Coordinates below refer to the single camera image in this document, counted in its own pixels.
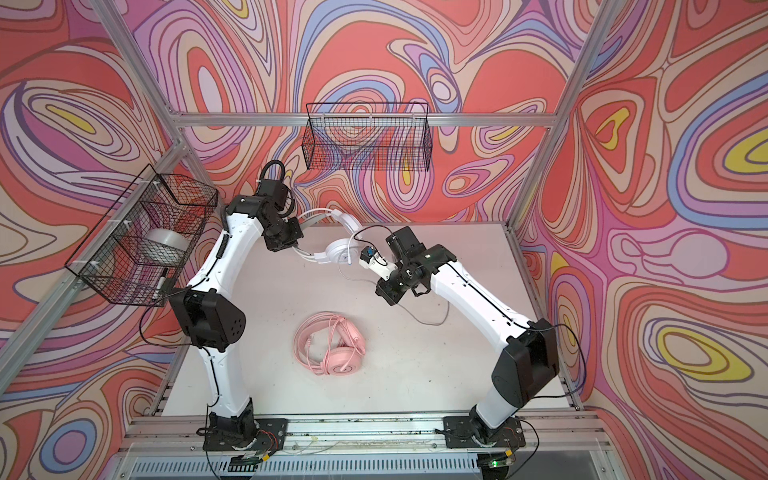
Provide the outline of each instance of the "pink cable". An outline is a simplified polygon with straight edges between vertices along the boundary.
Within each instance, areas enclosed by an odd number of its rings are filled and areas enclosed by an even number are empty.
[[[328,329],[328,350],[318,363],[310,358],[312,334]],[[332,348],[333,334],[338,329],[341,340]],[[362,366],[366,354],[366,340],[358,329],[346,318],[333,312],[321,312],[304,320],[293,337],[293,356],[296,361],[315,375],[349,375]]]

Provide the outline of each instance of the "swirl pattern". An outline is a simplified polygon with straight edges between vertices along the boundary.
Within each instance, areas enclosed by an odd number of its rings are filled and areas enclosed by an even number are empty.
[[[629,2],[515,222],[630,478],[768,475],[766,41],[765,3]]]

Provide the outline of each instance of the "wire basket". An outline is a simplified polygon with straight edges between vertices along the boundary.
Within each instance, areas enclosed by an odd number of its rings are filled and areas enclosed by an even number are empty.
[[[307,170],[429,171],[429,105],[421,102],[306,104],[301,148]]]
[[[90,258],[73,260],[97,224],[65,265],[109,303],[158,303],[178,280],[218,205],[214,187],[184,175],[155,172],[139,183],[147,186],[106,241]]]

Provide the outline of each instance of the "gray cable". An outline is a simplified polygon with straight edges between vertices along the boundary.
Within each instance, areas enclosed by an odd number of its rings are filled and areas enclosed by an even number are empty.
[[[344,275],[343,271],[341,271],[341,263],[338,263],[337,265],[339,266],[339,273],[341,274],[341,276],[343,276],[347,280],[350,280],[350,281],[353,281],[353,282],[368,282],[368,283],[372,283],[373,285],[376,285],[376,282],[374,282],[373,280],[368,280],[366,278],[349,278],[347,275]],[[445,308],[445,316],[442,317],[442,320],[440,321],[440,323],[423,322],[423,321],[419,320],[418,318],[416,318],[416,315],[411,313],[411,311],[408,310],[407,308],[405,308],[404,306],[400,305],[399,303],[397,304],[397,306],[399,306],[400,308],[405,310],[415,321],[421,323],[422,325],[441,326],[448,319],[448,314],[451,311],[451,303],[449,301],[447,301],[447,300],[445,302],[448,304],[448,307]]]

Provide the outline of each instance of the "white headphones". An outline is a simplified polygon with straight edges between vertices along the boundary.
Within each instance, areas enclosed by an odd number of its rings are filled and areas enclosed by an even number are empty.
[[[324,252],[307,253],[299,247],[294,247],[293,250],[296,251],[300,257],[309,262],[349,263],[350,257],[357,258],[360,255],[360,243],[353,240],[352,237],[362,229],[360,222],[352,215],[345,214],[336,208],[333,210],[329,208],[313,208],[312,210],[307,210],[296,218],[300,219],[301,217],[305,217],[306,215],[315,212],[319,213],[311,216],[301,224],[302,231],[321,221],[323,218],[331,217],[346,228],[350,237],[334,240],[326,247],[326,251]]]

